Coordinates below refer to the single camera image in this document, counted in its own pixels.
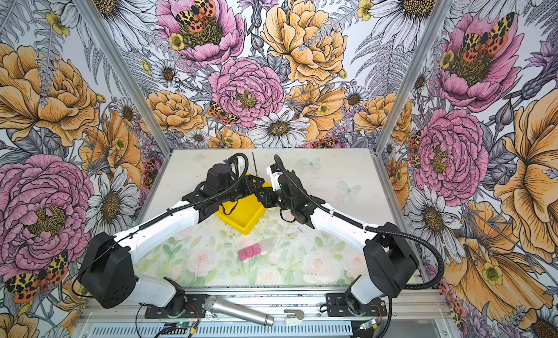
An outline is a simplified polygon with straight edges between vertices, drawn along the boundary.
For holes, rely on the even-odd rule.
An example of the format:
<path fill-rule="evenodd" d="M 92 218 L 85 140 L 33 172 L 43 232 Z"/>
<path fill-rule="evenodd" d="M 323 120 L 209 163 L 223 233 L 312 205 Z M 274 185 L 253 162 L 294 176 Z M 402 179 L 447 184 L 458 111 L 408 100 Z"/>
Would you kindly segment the yellow plastic bin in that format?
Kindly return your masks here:
<path fill-rule="evenodd" d="M 241 182 L 231 191 L 231 200 L 221 204 L 216 212 L 216 216 L 235 228 L 244 235 L 248 235 L 266 211 L 260 202 L 257 201 L 256 194 L 249 192 L 249 177 L 246 175 Z M 264 187 L 271 187 L 269 183 L 264 183 Z"/>

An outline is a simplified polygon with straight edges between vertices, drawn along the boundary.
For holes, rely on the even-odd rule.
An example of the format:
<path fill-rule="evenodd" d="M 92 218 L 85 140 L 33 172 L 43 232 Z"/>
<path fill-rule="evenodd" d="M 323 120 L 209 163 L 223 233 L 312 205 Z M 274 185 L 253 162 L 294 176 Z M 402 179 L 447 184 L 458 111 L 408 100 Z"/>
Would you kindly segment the black yellow screwdriver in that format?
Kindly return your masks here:
<path fill-rule="evenodd" d="M 252 163 L 252 167 L 253 167 L 253 174 L 254 176 L 258 176 L 258 169 L 257 169 L 257 162 L 255 159 L 255 155 L 254 152 L 251 153 L 251 163 Z"/>

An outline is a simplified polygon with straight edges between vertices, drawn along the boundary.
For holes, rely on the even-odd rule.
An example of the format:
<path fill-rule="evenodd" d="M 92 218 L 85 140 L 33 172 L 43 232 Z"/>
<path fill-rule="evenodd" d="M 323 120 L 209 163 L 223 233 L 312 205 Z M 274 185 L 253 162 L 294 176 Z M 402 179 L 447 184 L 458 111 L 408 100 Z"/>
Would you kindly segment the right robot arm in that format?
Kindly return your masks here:
<path fill-rule="evenodd" d="M 256 192 L 266 208 L 289 211 L 294 221 L 354 246 L 363 253 L 366 269 L 350 284 L 346 306 L 359 316 L 380 297 L 397 297 L 418 270 L 419 261 L 401 230 L 392 223 L 377 226 L 355 220 L 307 194 L 295 172 L 276 163 L 267 168 L 271 187 Z"/>

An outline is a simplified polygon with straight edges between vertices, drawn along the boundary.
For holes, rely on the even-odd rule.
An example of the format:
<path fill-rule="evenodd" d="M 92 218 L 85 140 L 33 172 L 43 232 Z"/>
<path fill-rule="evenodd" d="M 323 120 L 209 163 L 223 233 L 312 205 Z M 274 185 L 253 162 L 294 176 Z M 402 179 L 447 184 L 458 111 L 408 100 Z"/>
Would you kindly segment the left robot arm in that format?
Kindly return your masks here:
<path fill-rule="evenodd" d="M 92 238 L 76 282 L 105 309 L 123 303 L 158 308 L 171 317 L 186 309 L 185 290 L 168 277 L 142 275 L 135 265 L 156 247 L 178 233 L 203 222 L 227 202 L 238 202 L 263 188 L 264 179 L 240 172 L 234 161 L 217 163 L 206 180 L 158 216 L 114 235 Z"/>

